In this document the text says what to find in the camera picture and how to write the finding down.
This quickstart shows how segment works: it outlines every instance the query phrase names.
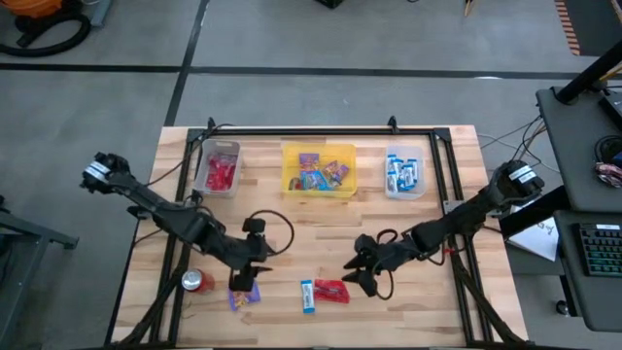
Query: clear plastic bin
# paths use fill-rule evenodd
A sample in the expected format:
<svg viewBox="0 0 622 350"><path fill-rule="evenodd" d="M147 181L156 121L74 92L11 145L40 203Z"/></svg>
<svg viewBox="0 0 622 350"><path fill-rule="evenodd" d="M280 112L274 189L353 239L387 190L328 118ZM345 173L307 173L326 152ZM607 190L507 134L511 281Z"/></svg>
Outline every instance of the clear plastic bin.
<svg viewBox="0 0 622 350"><path fill-rule="evenodd" d="M300 178L300 154L319 154L319 170L337 160L350 168L341 186L333 191L290 190L290 180ZM357 191L357 148L354 145L288 143L283 148L282 189L284 193L309 196L349 198Z"/></svg>
<svg viewBox="0 0 622 350"><path fill-rule="evenodd" d="M388 155L396 155L397 158L407 161L417 159L417 186L407 192L391 192L388 186L388 173L390 163ZM424 152L419 147L414 146L389 146L385 154L385 194L393 199L417 199L426 192L426 179L424 178Z"/></svg>
<svg viewBox="0 0 622 350"><path fill-rule="evenodd" d="M233 197L237 192L240 182L240 174L242 173L242 149L239 142L228 140L205 140L202 145L203 155L194 181L194 189L205 194L218 195L225 197ZM212 191L207 187L207 178L209 175L209 158L213 154L236 156L235 172L231 187L226 191Z"/></svg>

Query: concrete floor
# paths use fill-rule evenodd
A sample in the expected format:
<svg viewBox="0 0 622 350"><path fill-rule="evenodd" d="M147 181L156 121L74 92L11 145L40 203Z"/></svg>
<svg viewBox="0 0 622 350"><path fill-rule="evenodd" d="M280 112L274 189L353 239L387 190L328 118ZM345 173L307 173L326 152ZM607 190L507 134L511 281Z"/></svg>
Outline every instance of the concrete floor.
<svg viewBox="0 0 622 350"><path fill-rule="evenodd" d="M116 1L104 29L57 56L0 63L180 66L200 0ZM212 0L193 66L383 68L579 72L593 57L570 53L553 0L346 0L329 11L311 0ZM66 36L59 26L43 43ZM0 40L15 40L0 11ZM535 92L564 80L190 74L175 125L209 117L235 124L475 124L498 136L538 113ZM80 236L75 252L50 249L30 293L16 348L101 345L135 227L118 197L78 188L97 151L129 159L146 180L177 74L0 71L0 193L18 215ZM518 145L520 133L504 139ZM482 136L482 143L489 140ZM533 151L556 167L545 136ZM488 168L514 150L496 144ZM551 190L558 174L538 166ZM589 332L557 316L554 278L516 276L531 340L542 345L617 348L622 335Z"/></svg>

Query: computer keyboard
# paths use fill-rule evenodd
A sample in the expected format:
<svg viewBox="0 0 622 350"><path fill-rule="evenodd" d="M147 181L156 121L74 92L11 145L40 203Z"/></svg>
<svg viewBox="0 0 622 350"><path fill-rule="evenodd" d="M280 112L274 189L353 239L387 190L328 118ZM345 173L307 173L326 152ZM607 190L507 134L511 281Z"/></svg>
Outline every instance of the computer keyboard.
<svg viewBox="0 0 622 350"><path fill-rule="evenodd" d="M576 224L574 230L580 241L579 254L587 275L622 277L620 226Z"/></svg>

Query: red soda can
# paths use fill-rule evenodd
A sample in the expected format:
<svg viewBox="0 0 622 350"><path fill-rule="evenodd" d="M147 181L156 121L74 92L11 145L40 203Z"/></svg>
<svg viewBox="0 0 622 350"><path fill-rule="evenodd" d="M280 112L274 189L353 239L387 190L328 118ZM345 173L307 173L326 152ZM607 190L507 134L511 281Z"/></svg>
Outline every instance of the red soda can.
<svg viewBox="0 0 622 350"><path fill-rule="evenodd" d="M182 276L182 287L191 293L203 294L213 291L216 281L211 274L205 274L198 268L191 268Z"/></svg>

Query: wooden table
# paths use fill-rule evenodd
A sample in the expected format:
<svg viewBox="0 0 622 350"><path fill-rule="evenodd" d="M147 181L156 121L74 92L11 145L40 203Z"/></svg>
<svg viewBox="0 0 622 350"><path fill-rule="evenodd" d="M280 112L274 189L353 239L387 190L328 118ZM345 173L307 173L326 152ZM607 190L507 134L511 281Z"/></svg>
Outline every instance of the wooden table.
<svg viewBox="0 0 622 350"><path fill-rule="evenodd" d="M465 197L488 184L473 126L451 126ZM162 130L152 179L177 164L184 152L188 129ZM340 279L343 264L354 257L354 240L361 233L375 235L383 228L398 231L419 222L439 218L441 208L434 180L430 141L424 136L242 136L243 169L237 196L206 197L205 204L227 227L227 234L243 237L241 225L251 213L273 209L294 223L295 241L285 254L265 265L274 271L259 276L261 303L238 312L229 309L226 284L228 268L212 257L192 252L190 267L212 273L216 290L208 295L186 293L177 345L193 347L310 347L310 346L433 346L464 345L451 263L436 266L410 262L395 274L392 299L366 297L348 284L350 304L318 302L315 315L302 314L300 280ZM281 192L282 145L290 141L349 143L357 147L357 193L349 199L286 196ZM384 156L389 144L421 147L425 156L427 191L414 201L396 201L384 194ZM178 173L154 185L154 191L173 200ZM445 177L449 176L447 168ZM446 180L452 193L451 181ZM189 192L192 181L189 181ZM270 245L283 247L290 232L278 218L265 216ZM155 230L153 223L140 225L137 237ZM141 242L133 251L113 340L129 334L156 296L166 242L162 233ZM498 233L482 230L474 239L484 291L505 322L527 338L514 281L503 241ZM386 273L378 279L387 293ZM469 303L473 325L479 334L474 302ZM163 332L168 330L166 312Z"/></svg>

